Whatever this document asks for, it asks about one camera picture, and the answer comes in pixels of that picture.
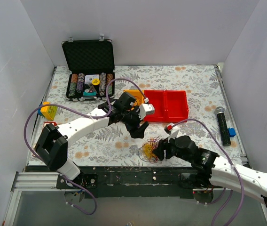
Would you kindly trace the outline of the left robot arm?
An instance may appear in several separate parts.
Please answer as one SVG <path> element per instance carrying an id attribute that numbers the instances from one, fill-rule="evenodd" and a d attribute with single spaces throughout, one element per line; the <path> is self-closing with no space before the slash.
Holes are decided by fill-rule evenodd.
<path id="1" fill-rule="evenodd" d="M 68 148 L 95 130 L 118 122 L 125 124 L 132 138 L 144 138 L 149 124 L 143 119 L 153 114 L 155 108 L 148 100 L 140 105 L 135 105 L 135 101 L 134 96 L 124 92 L 119 99 L 99 105 L 85 117 L 58 126 L 48 124 L 34 150 L 49 170 L 65 176 L 72 188 L 79 188 L 83 183 L 82 172 L 68 157 Z"/>

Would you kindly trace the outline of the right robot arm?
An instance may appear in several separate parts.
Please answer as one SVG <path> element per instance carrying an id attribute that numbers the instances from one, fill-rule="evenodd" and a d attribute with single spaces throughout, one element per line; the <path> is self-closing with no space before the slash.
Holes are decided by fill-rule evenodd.
<path id="1" fill-rule="evenodd" d="M 177 157 L 191 164 L 199 173 L 196 183 L 201 187 L 209 184 L 241 192 L 267 208 L 267 173 L 243 165 L 231 164 L 219 154 L 198 147 L 188 136 L 159 141 L 153 154 L 159 159 Z"/>

